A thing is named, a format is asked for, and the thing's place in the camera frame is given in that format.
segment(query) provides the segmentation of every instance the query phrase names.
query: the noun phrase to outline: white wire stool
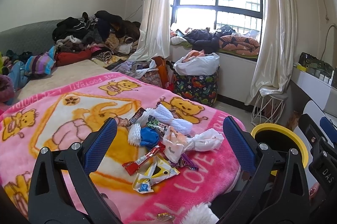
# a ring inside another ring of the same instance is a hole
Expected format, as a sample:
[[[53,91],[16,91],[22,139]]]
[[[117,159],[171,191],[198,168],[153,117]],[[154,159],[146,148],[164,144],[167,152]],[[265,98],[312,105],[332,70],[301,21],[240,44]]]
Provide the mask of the white wire stool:
[[[288,95],[285,92],[281,95],[272,94],[265,97],[262,97],[261,93],[259,92],[252,112],[251,123],[254,126],[261,124],[261,122],[276,124],[283,113],[285,101],[287,98]]]

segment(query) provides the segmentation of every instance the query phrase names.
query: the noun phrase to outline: tile floor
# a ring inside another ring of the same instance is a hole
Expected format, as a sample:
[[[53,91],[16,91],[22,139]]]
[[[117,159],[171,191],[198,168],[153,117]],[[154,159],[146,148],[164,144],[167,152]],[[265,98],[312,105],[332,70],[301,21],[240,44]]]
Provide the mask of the tile floor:
[[[243,123],[243,125],[245,125],[247,132],[251,132],[254,128],[254,125],[250,123],[251,112],[246,112],[245,110],[233,107],[219,101],[215,103],[214,108],[229,113],[230,115],[239,119]]]

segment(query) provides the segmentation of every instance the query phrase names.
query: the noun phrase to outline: metal screw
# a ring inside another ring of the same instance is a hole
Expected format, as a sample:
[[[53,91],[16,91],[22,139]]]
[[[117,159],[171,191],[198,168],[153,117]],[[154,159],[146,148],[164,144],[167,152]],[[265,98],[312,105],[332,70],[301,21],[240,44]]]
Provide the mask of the metal screw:
[[[295,149],[295,148],[292,148],[290,151],[291,151],[291,153],[294,154],[294,155],[297,155],[297,154],[298,154],[298,150]]]
[[[48,151],[48,148],[47,148],[47,147],[43,147],[43,148],[40,150],[40,152],[41,152],[42,154],[45,154],[47,151]]]
[[[261,150],[268,150],[268,145],[267,144],[265,144],[265,143],[261,143],[260,145],[259,145],[259,147],[260,147],[260,149]]]
[[[78,142],[73,143],[72,146],[71,146],[71,148],[72,148],[73,150],[77,150],[77,149],[79,149],[80,147],[81,147],[81,144],[78,143]]]

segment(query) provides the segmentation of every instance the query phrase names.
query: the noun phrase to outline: baseboard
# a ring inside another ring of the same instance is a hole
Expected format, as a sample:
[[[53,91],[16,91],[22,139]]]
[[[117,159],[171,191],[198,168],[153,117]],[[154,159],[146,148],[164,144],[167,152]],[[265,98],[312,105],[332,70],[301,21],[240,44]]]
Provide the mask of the baseboard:
[[[244,111],[251,112],[251,113],[253,112],[253,109],[254,109],[253,105],[245,105],[245,103],[243,103],[241,101],[238,101],[238,100],[235,100],[235,99],[223,96],[223,95],[219,95],[219,94],[218,94],[218,97],[217,97],[217,101],[220,101],[222,103],[226,103],[228,105],[231,105],[231,106],[236,107],[236,108],[240,108]]]

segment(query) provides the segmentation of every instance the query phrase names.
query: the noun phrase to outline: curtain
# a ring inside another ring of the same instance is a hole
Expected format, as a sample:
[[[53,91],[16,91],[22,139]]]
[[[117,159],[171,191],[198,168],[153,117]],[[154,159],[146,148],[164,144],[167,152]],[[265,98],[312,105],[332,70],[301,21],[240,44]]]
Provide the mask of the curtain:
[[[262,96],[282,94],[290,81],[297,39],[295,0],[264,0],[262,44],[246,105]]]
[[[137,51],[129,60],[149,61],[170,55],[170,1],[144,0]]]

